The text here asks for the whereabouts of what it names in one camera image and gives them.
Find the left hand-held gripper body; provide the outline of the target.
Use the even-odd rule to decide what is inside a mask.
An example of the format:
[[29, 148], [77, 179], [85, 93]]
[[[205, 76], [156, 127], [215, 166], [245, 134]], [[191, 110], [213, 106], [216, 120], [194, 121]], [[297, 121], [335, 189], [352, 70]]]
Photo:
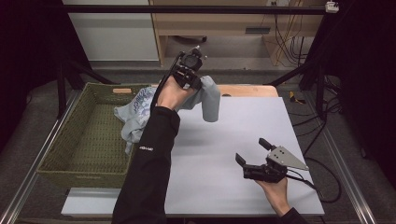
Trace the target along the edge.
[[202, 88], [201, 79], [196, 72], [202, 67], [203, 54], [201, 48], [196, 46], [190, 51], [181, 51], [172, 65], [172, 76], [182, 89], [193, 88], [200, 90]]

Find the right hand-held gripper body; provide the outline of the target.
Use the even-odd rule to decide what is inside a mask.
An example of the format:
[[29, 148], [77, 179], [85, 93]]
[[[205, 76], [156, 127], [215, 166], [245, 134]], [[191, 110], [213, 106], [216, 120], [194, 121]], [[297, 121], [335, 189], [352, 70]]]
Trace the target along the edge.
[[266, 163], [262, 165], [246, 164], [242, 160], [243, 177], [247, 179], [264, 181], [267, 183], [278, 183], [287, 176], [288, 168], [296, 168], [308, 171], [308, 166], [292, 155], [284, 147], [269, 145], [265, 147], [269, 153]]

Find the grey printed sweatshirt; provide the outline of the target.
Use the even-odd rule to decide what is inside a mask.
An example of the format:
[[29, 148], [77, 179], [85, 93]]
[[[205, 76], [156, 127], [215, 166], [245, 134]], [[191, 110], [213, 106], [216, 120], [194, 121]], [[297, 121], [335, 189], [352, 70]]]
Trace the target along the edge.
[[[219, 119], [220, 90], [212, 77], [204, 76], [200, 80], [202, 88], [188, 97], [177, 110], [192, 110], [200, 104], [203, 120], [216, 122]], [[133, 144], [138, 143], [142, 136], [149, 121], [150, 103], [156, 90], [156, 87], [143, 88], [129, 104], [114, 108], [114, 116], [124, 123], [120, 136], [126, 142], [126, 154], [132, 152]]]

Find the green woven basket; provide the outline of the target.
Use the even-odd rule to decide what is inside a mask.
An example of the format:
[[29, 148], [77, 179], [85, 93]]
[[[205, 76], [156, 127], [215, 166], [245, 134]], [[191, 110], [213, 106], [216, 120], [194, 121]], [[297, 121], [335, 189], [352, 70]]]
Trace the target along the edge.
[[88, 83], [36, 171], [62, 188], [122, 186], [132, 157], [114, 109], [131, 103], [141, 85]]

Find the person's left hand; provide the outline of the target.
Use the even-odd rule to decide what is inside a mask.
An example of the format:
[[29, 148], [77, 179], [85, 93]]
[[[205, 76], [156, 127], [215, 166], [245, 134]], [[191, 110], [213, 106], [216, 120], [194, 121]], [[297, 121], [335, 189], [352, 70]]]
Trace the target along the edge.
[[173, 77], [169, 77], [158, 96], [156, 106], [175, 110], [193, 94], [194, 89], [182, 89]]

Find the person's right hand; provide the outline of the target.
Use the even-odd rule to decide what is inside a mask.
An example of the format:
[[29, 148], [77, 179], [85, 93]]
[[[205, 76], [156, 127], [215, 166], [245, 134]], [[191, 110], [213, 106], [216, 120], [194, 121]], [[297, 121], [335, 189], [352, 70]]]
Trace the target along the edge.
[[256, 180], [256, 183], [264, 191], [265, 197], [279, 217], [283, 217], [290, 210], [287, 198], [288, 180], [281, 179], [278, 183], [268, 183]]

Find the light wooden desk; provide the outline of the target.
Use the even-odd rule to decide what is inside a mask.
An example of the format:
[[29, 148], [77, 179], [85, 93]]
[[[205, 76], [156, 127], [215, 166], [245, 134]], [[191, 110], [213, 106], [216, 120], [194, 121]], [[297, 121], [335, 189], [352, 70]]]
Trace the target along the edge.
[[[325, 0], [148, 0], [152, 6], [323, 7]], [[156, 35], [256, 35], [264, 41], [273, 65], [291, 63], [295, 36], [313, 37], [320, 15], [176, 14], [152, 15]]]

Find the yellow and black tool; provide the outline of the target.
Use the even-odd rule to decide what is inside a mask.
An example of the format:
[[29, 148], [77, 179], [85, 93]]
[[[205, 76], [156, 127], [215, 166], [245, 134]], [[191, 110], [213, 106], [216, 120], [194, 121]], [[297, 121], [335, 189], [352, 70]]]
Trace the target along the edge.
[[297, 104], [300, 104], [300, 105], [305, 105], [305, 104], [306, 104], [306, 101], [305, 101], [305, 100], [303, 100], [303, 99], [297, 99], [297, 98], [295, 97], [294, 91], [290, 91], [290, 102], [292, 102], [292, 103], [297, 103]]

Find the black stand legs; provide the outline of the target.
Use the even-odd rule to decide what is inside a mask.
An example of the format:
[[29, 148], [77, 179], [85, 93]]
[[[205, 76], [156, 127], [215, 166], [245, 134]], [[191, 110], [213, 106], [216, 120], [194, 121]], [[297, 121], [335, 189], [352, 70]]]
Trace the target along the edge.
[[277, 87], [285, 81], [291, 79], [292, 77], [296, 77], [297, 75], [302, 75], [302, 79], [299, 83], [299, 88], [302, 91], [310, 90], [313, 85], [316, 85], [316, 102], [315, 102], [315, 110], [318, 116], [325, 120], [327, 116], [325, 115], [324, 109], [324, 68], [320, 63], [316, 63], [314, 61], [310, 61], [304, 63], [303, 65], [291, 70], [286, 75], [275, 79], [268, 83], [269, 86]]
[[63, 61], [56, 66], [57, 90], [58, 90], [58, 116], [59, 119], [66, 110], [65, 82], [68, 81], [73, 90], [82, 90], [85, 86], [81, 74], [88, 75], [103, 84], [116, 85], [105, 77], [94, 72], [91, 68], [83, 66], [75, 61]]

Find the white cabinet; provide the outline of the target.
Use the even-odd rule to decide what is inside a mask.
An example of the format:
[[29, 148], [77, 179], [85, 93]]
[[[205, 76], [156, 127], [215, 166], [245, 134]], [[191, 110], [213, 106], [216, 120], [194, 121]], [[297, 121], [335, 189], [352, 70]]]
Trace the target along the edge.
[[69, 13], [91, 62], [158, 61], [149, 13]]

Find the dark curtain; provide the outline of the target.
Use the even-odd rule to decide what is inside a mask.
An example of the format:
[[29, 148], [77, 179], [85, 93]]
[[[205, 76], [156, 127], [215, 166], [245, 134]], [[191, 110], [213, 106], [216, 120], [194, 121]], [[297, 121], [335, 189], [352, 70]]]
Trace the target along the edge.
[[346, 117], [396, 189], [396, 0], [333, 0], [309, 56], [341, 80]]
[[89, 66], [65, 0], [0, 0], [0, 152], [20, 123], [30, 90], [56, 78], [57, 62]]

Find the black horizontal frame bar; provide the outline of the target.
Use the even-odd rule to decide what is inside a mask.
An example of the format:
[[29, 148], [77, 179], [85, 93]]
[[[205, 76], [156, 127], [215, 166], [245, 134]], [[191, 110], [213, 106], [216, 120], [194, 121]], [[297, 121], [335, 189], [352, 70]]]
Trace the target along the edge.
[[176, 13], [176, 14], [276, 14], [323, 15], [325, 7], [240, 7], [240, 6], [118, 6], [64, 5], [68, 13]]

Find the aluminium frame rail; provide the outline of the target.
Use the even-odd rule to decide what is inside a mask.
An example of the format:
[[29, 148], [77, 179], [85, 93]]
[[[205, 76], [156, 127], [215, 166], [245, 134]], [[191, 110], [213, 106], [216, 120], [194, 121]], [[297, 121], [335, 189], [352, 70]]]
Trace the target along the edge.
[[0, 224], [14, 224], [16, 222], [18, 215], [20, 214], [20, 211], [22, 210], [33, 187], [35, 186], [35, 182], [38, 179], [36, 168], [38, 167], [39, 163], [42, 161], [42, 159], [48, 152], [50, 145], [54, 141], [56, 134], [59, 132], [61, 126], [64, 124], [65, 118], [71, 111], [72, 106], [76, 103], [80, 94], [81, 91], [71, 91], [64, 112], [58, 119], [56, 119], [44, 144], [38, 151], [37, 156], [35, 157], [35, 160], [33, 161], [29, 171], [27, 172], [25, 178], [21, 182], [17, 192], [14, 194], [12, 201], [8, 204], [7, 209], [5, 210], [3, 215], [0, 216]]
[[360, 145], [350, 131], [343, 109], [338, 98], [331, 93], [316, 96], [313, 92], [304, 91], [309, 108], [315, 113], [315, 123], [320, 125], [317, 140], [313, 140], [305, 155], [318, 153], [315, 143], [321, 143], [332, 166], [338, 175], [344, 193], [347, 195], [360, 224], [377, 224], [374, 213], [364, 197], [353, 167], [363, 162]]

